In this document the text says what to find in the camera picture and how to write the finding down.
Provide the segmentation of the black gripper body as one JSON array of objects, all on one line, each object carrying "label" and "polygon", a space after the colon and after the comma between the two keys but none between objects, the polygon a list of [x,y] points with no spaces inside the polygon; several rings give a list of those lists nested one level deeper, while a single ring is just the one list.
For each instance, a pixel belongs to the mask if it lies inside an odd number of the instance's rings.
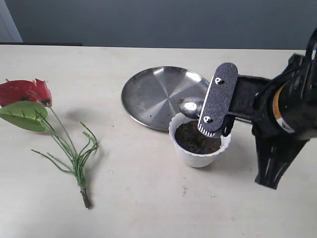
[{"label": "black gripper body", "polygon": [[270,80],[239,75],[229,115],[252,124],[258,158],[255,182],[277,189],[308,141],[317,136],[317,59],[293,54]]}]

